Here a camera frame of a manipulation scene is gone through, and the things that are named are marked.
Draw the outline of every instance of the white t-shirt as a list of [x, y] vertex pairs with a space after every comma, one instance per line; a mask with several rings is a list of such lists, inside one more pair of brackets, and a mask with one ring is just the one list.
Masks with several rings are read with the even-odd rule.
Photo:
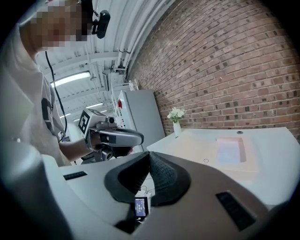
[[19, 26], [2, 46], [0, 82], [1, 135], [33, 145], [54, 157], [58, 166], [70, 165], [59, 148], [63, 125], [53, 89], [25, 50]]

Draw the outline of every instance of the white flowers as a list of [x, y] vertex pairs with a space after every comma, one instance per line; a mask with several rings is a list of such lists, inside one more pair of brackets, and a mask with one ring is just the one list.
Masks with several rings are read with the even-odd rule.
[[178, 122], [178, 120], [182, 119], [184, 116], [184, 111], [179, 109], [179, 108], [172, 108], [172, 110], [170, 111], [169, 115], [167, 116], [168, 119], [170, 119], [172, 122], [176, 123]]

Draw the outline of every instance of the fluorescent light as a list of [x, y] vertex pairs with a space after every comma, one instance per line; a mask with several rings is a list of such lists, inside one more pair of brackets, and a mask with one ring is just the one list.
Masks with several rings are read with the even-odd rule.
[[97, 106], [100, 106], [100, 105], [103, 105], [103, 103], [99, 103], [99, 104], [95, 104], [95, 105], [92, 105], [92, 106], [88, 106], [88, 107], [86, 107], [86, 108], [97, 107]]
[[71, 81], [75, 81], [75, 80], [86, 78], [86, 77], [90, 77], [90, 73], [89, 72], [75, 74], [75, 75], [72, 75], [70, 77], [65, 77], [63, 79], [55, 81], [55, 86], [58, 87], [58, 86], [60, 86], [62, 84], [69, 83]]
[[[68, 113], [68, 114], [66, 114], [66, 117], [68, 116], [68, 115], [71, 115], [70, 113]], [[65, 116], [61, 116], [60, 118], [64, 118]]]

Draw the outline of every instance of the person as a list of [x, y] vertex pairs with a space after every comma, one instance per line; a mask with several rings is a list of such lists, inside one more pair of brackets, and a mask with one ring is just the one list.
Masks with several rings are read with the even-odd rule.
[[[82, 41], [91, 33], [92, 1], [49, 0], [47, 10], [37, 11], [16, 25], [0, 56], [1, 135], [33, 145], [41, 154], [55, 158], [58, 166], [70, 165], [91, 151], [84, 139], [59, 142], [63, 129], [53, 89], [39, 70], [36, 55], [68, 41]], [[97, 135], [92, 144], [100, 144]]]

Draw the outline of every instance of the white vase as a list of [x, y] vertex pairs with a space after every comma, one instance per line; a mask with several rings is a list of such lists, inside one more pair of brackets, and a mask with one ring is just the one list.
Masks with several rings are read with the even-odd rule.
[[178, 137], [181, 133], [181, 127], [179, 122], [173, 123], [175, 136]]

